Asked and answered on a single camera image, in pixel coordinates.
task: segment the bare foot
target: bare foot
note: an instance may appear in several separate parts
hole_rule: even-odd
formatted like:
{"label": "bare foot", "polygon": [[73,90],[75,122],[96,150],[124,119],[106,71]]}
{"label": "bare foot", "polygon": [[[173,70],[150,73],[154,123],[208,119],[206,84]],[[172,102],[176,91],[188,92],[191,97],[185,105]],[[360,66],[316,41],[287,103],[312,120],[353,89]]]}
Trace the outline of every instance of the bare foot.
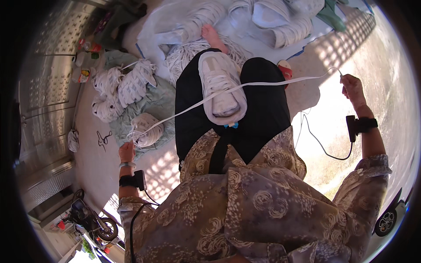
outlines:
{"label": "bare foot", "polygon": [[222,53],[228,54],[228,48],[211,25],[206,24],[202,27],[202,37],[209,42],[211,48],[218,48]]}

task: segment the floral blouse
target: floral blouse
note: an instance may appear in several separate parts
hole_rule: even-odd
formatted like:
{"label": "floral blouse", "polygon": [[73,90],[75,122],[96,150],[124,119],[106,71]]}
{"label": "floral blouse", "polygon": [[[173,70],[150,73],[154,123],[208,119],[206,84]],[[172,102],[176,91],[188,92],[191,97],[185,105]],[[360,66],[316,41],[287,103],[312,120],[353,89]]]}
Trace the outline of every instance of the floral blouse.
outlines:
{"label": "floral blouse", "polygon": [[[240,253],[253,263],[359,262],[387,189],[387,155],[362,159],[333,202],[303,182],[306,166],[289,127],[246,165],[228,146],[224,174],[208,174],[219,136],[210,130],[190,149],[180,185],[133,226],[137,263],[225,262]],[[125,262],[140,197],[120,199]]]}

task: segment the teal cloth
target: teal cloth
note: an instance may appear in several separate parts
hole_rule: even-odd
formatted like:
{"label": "teal cloth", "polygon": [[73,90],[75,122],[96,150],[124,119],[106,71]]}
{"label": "teal cloth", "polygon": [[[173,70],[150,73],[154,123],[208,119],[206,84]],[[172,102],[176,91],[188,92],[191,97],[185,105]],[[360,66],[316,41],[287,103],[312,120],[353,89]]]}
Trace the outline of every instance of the teal cloth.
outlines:
{"label": "teal cloth", "polygon": [[[147,85],[146,96],[135,103],[130,104],[124,109],[123,114],[117,120],[110,122],[109,127],[114,135],[118,146],[122,146],[128,140],[127,134],[131,131],[131,120],[141,113],[149,113],[158,120],[163,120],[174,115],[176,89],[168,81],[155,76],[157,81],[156,88]],[[135,147],[135,160],[138,160],[143,154],[159,149],[176,134],[174,118],[164,124],[164,133],[156,143],[151,146],[138,148]]]}
{"label": "teal cloth", "polygon": [[[132,54],[124,53],[118,50],[111,50],[104,53],[105,56],[105,70],[123,65],[123,67],[138,61],[139,59]],[[127,74],[132,71],[135,65],[132,65],[125,69],[122,73]]]}
{"label": "teal cloth", "polygon": [[336,31],[344,32],[346,30],[346,26],[342,19],[335,14],[335,4],[335,0],[325,0],[325,6],[316,16],[329,26],[333,27]]}

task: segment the green plant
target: green plant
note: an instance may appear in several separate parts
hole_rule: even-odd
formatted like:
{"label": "green plant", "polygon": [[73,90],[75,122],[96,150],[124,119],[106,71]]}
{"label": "green plant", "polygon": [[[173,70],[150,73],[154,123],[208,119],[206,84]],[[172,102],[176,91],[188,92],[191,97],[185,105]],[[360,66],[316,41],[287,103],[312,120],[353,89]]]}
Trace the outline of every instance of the green plant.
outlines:
{"label": "green plant", "polygon": [[89,258],[90,259],[94,259],[95,258],[95,255],[93,254],[92,248],[89,245],[88,241],[86,241],[85,238],[83,239],[82,247],[83,247],[83,249],[85,249],[85,252],[87,252],[89,254]]}

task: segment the black pants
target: black pants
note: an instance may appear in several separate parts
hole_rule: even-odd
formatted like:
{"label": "black pants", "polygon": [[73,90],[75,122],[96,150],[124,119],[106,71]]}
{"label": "black pants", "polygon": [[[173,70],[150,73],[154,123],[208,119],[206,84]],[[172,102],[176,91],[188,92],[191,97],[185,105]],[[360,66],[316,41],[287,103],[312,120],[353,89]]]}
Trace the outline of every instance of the black pants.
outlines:
{"label": "black pants", "polygon": [[[198,53],[186,66],[176,84],[176,114],[203,100],[199,76],[199,57],[204,52],[220,52],[210,48]],[[285,78],[279,68],[264,58],[251,58],[242,67],[240,81],[280,82]],[[247,112],[238,128],[225,128],[211,122],[203,105],[177,116],[176,147],[180,162],[184,160],[193,144],[210,129],[221,136],[210,160],[209,173],[222,169],[227,144],[235,147],[247,164],[275,135],[291,125],[284,86],[245,86]]]}

